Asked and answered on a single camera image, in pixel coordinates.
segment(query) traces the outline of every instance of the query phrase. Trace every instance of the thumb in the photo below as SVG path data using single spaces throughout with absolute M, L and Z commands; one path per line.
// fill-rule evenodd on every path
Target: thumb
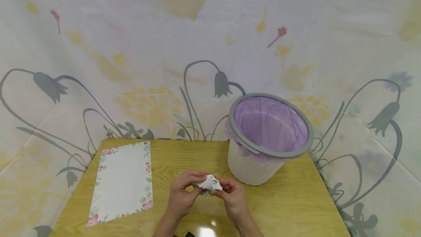
M 199 187 L 194 188 L 194 190 L 190 192 L 190 194 L 193 196 L 193 199 L 196 199 L 201 193 L 202 189 Z
M 214 190 L 212 194 L 223 200 L 225 200 L 228 196 L 228 193 L 223 190 Z

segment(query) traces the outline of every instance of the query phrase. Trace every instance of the yellow table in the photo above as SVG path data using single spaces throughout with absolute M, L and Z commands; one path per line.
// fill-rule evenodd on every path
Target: yellow table
M 140 141 L 108 138 L 99 151 Z M 166 208 L 172 180 L 186 169 L 233 177 L 227 155 L 227 142 L 152 140 L 153 208 L 86 228 L 100 156 L 96 154 L 50 237 L 151 237 Z M 308 154 L 285 164 L 265 184 L 245 188 L 250 212 L 265 237 L 349 237 Z M 175 234 L 184 237 L 188 231 L 196 237 L 238 236 L 225 215 L 223 201 L 216 196 L 196 199 Z

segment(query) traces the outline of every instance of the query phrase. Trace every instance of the trash can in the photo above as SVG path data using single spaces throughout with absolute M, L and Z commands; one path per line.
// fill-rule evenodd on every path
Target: trash can
M 313 144 L 308 118 L 287 101 L 252 93 L 238 98 L 225 123 L 229 136 L 228 166 L 248 185 L 268 181 L 288 160 L 304 154 Z

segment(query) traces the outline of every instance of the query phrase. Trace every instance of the gray rim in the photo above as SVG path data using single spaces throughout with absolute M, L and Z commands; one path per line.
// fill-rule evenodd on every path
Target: gray rim
M 266 150 L 265 148 L 263 148 L 261 146 L 258 146 L 255 143 L 248 140 L 241 133 L 241 131 L 238 129 L 238 127 L 236 126 L 235 121 L 234 121 L 235 107 L 244 98 L 248 98 L 248 97 L 265 97 L 265 98 L 274 99 L 274 100 L 281 101 L 283 103 L 288 104 L 304 120 L 304 123 L 306 124 L 307 131 L 308 131 L 307 142 L 300 149 L 298 149 L 296 151 L 293 151 L 293 152 L 273 152 L 273 151 Z M 229 121 L 230 121 L 230 125 L 232 127 L 232 130 L 234 131 L 235 135 L 238 137 L 238 140 L 241 142 L 241 145 L 243 145 L 246 148 L 249 148 L 251 150 L 258 151 L 259 153 L 262 153 L 262 154 L 267 155 L 267 156 L 276 157 L 276 158 L 299 157 L 302 154 L 304 154 L 305 152 L 307 152 L 307 150 L 310 149 L 311 145 L 313 145 L 314 131 L 313 131 L 313 126 L 311 126 L 310 120 L 308 120 L 308 118 L 304 115 L 304 113 L 302 113 L 296 106 L 294 106 L 293 104 L 289 103 L 288 101 L 285 101 L 284 99 L 279 98 L 279 97 L 274 96 L 274 95 L 264 94 L 264 93 L 250 93 L 250 94 L 241 96 L 240 98 L 236 99 L 235 102 L 231 105 L 230 114 L 229 114 Z

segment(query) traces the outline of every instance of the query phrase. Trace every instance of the white tissue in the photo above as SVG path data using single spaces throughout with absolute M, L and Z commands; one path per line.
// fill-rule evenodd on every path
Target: white tissue
M 214 190 L 222 190 L 221 184 L 213 175 L 207 175 L 202 183 L 193 184 L 193 187 L 202 189 L 202 196 L 212 196 Z

